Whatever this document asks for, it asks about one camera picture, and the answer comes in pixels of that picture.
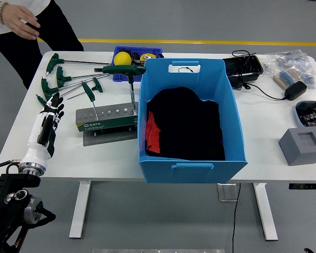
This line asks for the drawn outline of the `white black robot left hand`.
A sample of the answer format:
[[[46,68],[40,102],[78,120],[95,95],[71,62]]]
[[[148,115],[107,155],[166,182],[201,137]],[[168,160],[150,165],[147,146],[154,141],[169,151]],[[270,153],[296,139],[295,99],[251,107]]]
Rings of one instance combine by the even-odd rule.
[[[37,163],[46,167],[46,162],[55,151],[56,130],[64,115],[63,98],[55,93],[37,115],[29,135],[28,151],[21,163]]]

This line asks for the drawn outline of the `person's right hand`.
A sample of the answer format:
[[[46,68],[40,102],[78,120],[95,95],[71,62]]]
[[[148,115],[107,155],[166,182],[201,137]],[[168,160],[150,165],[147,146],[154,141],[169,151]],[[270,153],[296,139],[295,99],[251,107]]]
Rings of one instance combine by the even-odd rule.
[[[13,33],[27,40],[37,40],[40,28],[37,18],[24,6],[6,4],[2,8],[2,22]]]

